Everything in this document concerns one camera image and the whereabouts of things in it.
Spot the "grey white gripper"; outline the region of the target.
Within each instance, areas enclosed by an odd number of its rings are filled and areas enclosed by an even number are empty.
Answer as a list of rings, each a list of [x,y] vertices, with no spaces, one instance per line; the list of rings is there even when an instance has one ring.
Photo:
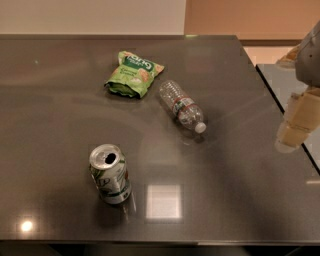
[[[275,141],[281,153],[298,149],[320,126],[320,21],[299,45],[295,61],[296,78],[308,87],[284,113]]]

